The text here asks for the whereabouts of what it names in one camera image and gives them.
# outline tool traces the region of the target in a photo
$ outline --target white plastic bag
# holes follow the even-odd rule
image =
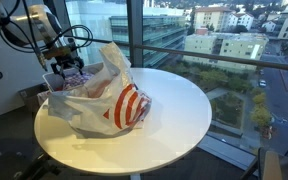
[[[151,99],[136,89],[131,64],[115,43],[100,52],[103,69],[77,89],[52,92],[48,113],[77,129],[115,135],[143,120]]]

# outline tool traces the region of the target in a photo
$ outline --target road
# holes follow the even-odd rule
[[[274,47],[269,46],[267,49],[273,53],[275,52]],[[283,56],[276,55],[263,55],[261,60],[288,63]],[[262,139],[262,146],[270,147],[279,153],[285,153],[288,150],[288,121],[281,123],[281,120],[282,118],[288,119],[288,72],[274,68],[264,68],[264,75],[261,78],[265,79],[267,83],[264,88],[267,107],[276,119],[272,124],[273,128],[276,129],[272,139]]]

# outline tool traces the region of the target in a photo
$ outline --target floor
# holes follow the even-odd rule
[[[33,138],[32,114],[25,107],[0,116],[0,152],[20,152],[27,159],[36,158],[41,149]],[[103,177],[83,174],[61,164],[50,161],[59,167],[58,176],[48,174],[42,179],[64,180],[128,180],[128,176]],[[243,170],[229,164],[199,148],[181,160],[159,170],[141,174],[143,180],[235,180]]]

